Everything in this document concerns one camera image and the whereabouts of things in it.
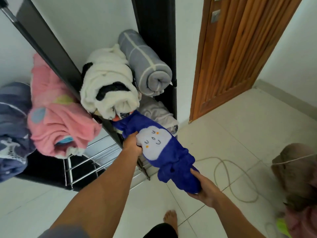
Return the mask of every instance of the forearm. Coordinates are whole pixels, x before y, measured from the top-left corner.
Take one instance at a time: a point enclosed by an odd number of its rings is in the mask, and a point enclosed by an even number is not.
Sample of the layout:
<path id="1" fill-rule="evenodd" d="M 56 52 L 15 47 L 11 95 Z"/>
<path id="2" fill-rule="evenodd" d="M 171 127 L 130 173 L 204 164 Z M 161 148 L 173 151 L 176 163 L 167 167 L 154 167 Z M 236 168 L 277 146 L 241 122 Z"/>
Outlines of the forearm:
<path id="1" fill-rule="evenodd" d="M 214 208 L 228 238 L 265 238 L 226 195 L 220 195 Z"/>
<path id="2" fill-rule="evenodd" d="M 123 149 L 98 179 L 73 198 L 52 228 L 75 224 L 91 238 L 113 237 L 129 194 L 136 162 L 137 155 Z"/>

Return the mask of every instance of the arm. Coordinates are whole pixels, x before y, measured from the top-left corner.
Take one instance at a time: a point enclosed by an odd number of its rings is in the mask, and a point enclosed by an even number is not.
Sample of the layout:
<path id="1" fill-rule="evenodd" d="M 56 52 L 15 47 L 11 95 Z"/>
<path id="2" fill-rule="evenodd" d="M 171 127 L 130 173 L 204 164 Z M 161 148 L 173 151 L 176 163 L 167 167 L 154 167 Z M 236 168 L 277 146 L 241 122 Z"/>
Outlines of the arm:
<path id="1" fill-rule="evenodd" d="M 138 156 L 142 153 L 136 145 L 136 134 L 127 138 L 117 159 L 71 200 L 51 228 L 79 225 L 91 238 L 113 237 L 128 198 Z"/>
<path id="2" fill-rule="evenodd" d="M 228 238 L 265 238 L 211 180 L 193 169 L 191 173 L 200 181 L 202 191 L 188 195 L 216 210 Z"/>

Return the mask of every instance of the person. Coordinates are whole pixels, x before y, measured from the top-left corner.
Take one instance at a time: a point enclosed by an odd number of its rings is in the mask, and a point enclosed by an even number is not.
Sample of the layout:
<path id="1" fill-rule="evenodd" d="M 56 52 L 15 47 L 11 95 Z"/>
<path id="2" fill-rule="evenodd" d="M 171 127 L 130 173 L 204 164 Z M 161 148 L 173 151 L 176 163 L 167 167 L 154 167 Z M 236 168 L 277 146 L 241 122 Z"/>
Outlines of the person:
<path id="1" fill-rule="evenodd" d="M 128 198 L 137 159 L 142 153 L 136 135 L 137 132 L 124 141 L 123 149 L 112 165 L 78 192 L 39 238 L 113 237 Z M 194 170 L 191 173 L 200 181 L 202 190 L 199 194 L 188 195 L 216 210 L 228 238 L 264 238 L 212 181 Z M 163 221 L 144 237 L 177 237 L 176 212 L 168 211 Z"/>

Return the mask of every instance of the person's left hand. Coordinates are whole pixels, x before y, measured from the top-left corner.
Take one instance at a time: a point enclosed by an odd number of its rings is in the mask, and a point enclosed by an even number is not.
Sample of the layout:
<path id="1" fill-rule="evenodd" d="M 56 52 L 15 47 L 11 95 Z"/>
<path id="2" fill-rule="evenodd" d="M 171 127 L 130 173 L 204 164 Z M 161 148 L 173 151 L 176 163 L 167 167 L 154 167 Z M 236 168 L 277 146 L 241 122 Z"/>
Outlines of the person's left hand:
<path id="1" fill-rule="evenodd" d="M 137 155 L 138 157 L 142 154 L 142 148 L 137 146 L 137 134 L 138 132 L 135 132 L 127 137 L 127 139 L 123 142 L 123 149 L 129 150 L 129 152 Z"/>

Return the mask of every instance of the black pants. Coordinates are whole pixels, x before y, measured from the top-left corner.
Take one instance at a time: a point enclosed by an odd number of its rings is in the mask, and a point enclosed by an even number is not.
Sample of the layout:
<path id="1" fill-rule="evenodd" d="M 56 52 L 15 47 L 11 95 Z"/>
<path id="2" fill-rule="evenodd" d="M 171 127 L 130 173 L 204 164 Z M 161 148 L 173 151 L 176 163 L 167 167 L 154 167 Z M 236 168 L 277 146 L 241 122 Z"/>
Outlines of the black pants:
<path id="1" fill-rule="evenodd" d="M 167 224 L 162 223 L 154 226 L 143 238 L 177 238 L 177 233 L 174 228 Z"/>

